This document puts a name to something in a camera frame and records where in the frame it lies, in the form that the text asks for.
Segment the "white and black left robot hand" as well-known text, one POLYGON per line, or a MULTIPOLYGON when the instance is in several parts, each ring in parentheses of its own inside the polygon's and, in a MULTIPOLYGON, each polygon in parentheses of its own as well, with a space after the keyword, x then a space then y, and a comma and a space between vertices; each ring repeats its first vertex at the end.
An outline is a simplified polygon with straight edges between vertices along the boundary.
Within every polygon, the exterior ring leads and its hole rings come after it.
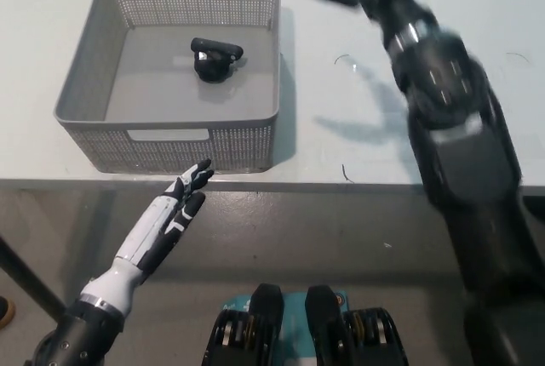
POLYGON ((200 191, 213 176, 204 159, 177 176, 137 220, 110 268, 89 281, 79 299, 126 318, 135 290, 162 264, 204 204, 200 191))

